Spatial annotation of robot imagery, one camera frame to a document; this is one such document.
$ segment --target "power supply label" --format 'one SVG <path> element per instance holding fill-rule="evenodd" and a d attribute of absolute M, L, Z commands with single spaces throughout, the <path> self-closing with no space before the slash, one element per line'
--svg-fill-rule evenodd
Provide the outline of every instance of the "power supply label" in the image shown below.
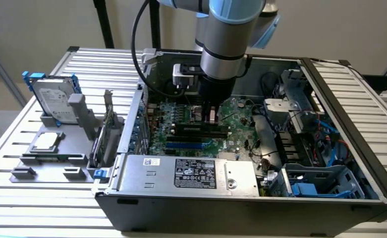
<path fill-rule="evenodd" d="M 179 188 L 217 189 L 214 160 L 175 160 L 174 185 Z"/>

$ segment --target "aluminum workbench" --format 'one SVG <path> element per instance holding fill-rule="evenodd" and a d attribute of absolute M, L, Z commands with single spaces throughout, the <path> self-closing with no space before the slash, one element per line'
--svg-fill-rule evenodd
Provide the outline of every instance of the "aluminum workbench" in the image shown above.
<path fill-rule="evenodd" d="M 138 73 L 127 50 L 79 48 L 69 51 L 53 70 L 54 75 L 77 73 L 89 108 L 105 113 L 103 93 L 114 90 L 114 110 L 123 117 L 129 113 L 137 89 Z M 349 88 L 366 97 L 361 84 Z M 385 110 L 375 117 L 387 120 Z M 0 236 L 13 237 L 142 237 L 121 234 L 99 208 L 90 183 L 11 183 L 10 172 L 19 163 L 19 156 L 42 126 L 42 109 L 33 98 L 0 138 Z M 383 143 L 375 148 L 385 154 Z M 202 237 L 199 235 L 145 234 L 145 237 Z M 387 238 L 387 221 L 363 223 L 338 236 L 339 238 Z"/>

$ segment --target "sticker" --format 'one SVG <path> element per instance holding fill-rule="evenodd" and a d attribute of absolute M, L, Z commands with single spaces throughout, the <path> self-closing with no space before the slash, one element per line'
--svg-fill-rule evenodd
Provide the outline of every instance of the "sticker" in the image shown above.
<path fill-rule="evenodd" d="M 159 166 L 161 158 L 145 158 L 143 165 Z"/>
<path fill-rule="evenodd" d="M 217 189 L 214 160 L 175 160 L 174 185 L 179 188 Z"/>
<path fill-rule="evenodd" d="M 62 123 L 77 123 L 77 116 L 69 104 L 66 93 L 62 90 L 50 88 L 42 88 L 39 92 L 51 116 Z"/>

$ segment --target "blue ram slot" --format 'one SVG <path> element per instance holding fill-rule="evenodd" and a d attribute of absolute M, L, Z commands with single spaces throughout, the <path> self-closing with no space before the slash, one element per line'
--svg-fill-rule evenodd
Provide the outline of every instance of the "blue ram slot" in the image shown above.
<path fill-rule="evenodd" d="M 202 143 L 167 143 L 167 148 L 177 148 L 177 149 L 198 149 L 202 150 L 205 145 Z"/>

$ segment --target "metal pole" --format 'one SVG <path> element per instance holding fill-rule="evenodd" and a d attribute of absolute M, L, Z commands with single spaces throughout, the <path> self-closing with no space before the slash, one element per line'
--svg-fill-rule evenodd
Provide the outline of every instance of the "metal pole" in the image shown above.
<path fill-rule="evenodd" d="M 161 50 L 159 2 L 150 1 L 153 48 Z"/>
<path fill-rule="evenodd" d="M 17 87 L 17 84 L 14 82 L 14 80 L 10 78 L 2 64 L 0 64 L 0 77 L 2 77 L 2 80 L 11 92 L 11 94 L 14 95 L 17 101 L 19 102 L 21 106 L 25 108 L 26 104 L 27 104 L 27 100 L 26 100 L 26 97 L 23 96 L 19 88 Z"/>
<path fill-rule="evenodd" d="M 114 47 L 113 32 L 111 32 L 111 26 L 110 26 L 110 20 L 109 20 L 106 0 L 94 0 L 94 5 L 97 8 L 102 36 L 103 36 L 103 41 L 106 43 L 106 48 L 114 49 L 115 47 Z"/>

